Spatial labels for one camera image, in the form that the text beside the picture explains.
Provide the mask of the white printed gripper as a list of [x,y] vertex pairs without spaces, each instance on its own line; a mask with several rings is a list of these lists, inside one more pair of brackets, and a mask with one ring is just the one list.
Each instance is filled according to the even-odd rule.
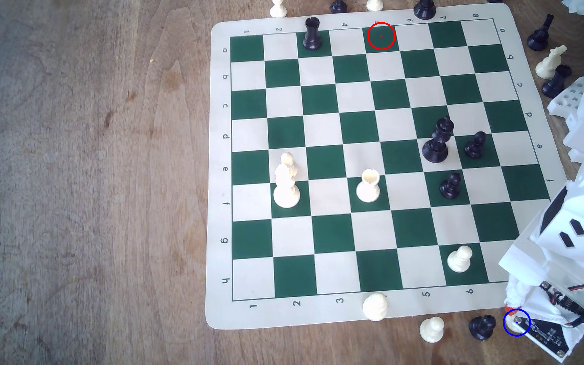
[[565,185],[500,260],[509,273],[505,310],[514,316],[524,304],[531,319],[546,320],[542,281],[584,290],[584,186]]

